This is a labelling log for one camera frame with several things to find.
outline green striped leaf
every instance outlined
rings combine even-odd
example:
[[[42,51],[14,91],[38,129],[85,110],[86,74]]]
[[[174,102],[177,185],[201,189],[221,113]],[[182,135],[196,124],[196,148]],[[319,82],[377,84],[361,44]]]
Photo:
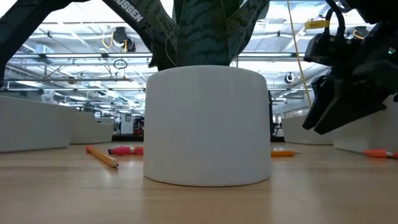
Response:
[[[152,26],[163,32],[170,39],[173,47],[177,43],[177,24],[170,18],[164,10],[159,0],[130,0],[137,10],[144,15]]]
[[[182,12],[182,5],[184,4],[185,0],[174,0],[173,5],[173,20],[180,24],[181,19],[181,12]]]
[[[179,26],[177,66],[229,66],[228,32],[221,1],[185,0]]]
[[[265,19],[267,17],[268,10],[269,10],[269,4],[267,4],[267,6],[261,11],[260,16],[257,18],[257,20]]]
[[[229,18],[241,7],[243,0],[222,0],[225,16]]]
[[[247,0],[228,18],[229,59],[232,61],[247,46],[253,34],[256,21],[269,4],[269,0]]]

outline yellow tag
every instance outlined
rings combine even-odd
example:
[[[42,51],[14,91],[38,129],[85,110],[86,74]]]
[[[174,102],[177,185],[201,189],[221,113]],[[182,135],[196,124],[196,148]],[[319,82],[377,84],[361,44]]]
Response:
[[[330,21],[310,21],[304,24],[304,29],[319,29],[329,27]]]

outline orange pencil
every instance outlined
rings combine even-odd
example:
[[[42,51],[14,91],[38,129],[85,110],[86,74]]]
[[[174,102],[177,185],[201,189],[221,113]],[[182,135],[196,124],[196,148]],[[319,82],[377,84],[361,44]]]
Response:
[[[272,151],[271,157],[293,157],[297,154],[300,154],[300,153],[294,152],[294,151]]]
[[[96,156],[98,159],[100,159],[110,167],[118,168],[119,162],[117,159],[97,151],[93,146],[86,146],[86,152],[92,153],[92,155]]]

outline wooden floor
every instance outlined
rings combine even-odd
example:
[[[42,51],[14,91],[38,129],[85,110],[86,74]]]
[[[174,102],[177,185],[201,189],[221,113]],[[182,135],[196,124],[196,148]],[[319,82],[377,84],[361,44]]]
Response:
[[[0,223],[398,223],[398,161],[273,148],[301,155],[273,159],[267,181],[230,188],[161,184],[142,176],[141,157],[119,157],[114,170],[82,146],[0,154]]]

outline red marker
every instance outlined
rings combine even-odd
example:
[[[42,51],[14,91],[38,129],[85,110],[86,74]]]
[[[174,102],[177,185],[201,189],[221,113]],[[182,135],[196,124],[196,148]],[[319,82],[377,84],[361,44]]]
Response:
[[[114,147],[112,149],[108,149],[109,155],[143,155],[144,154],[144,146],[136,146],[136,147],[129,147],[129,146],[119,146]]]
[[[370,149],[363,153],[370,157],[398,159],[398,152],[389,152],[385,149]]]

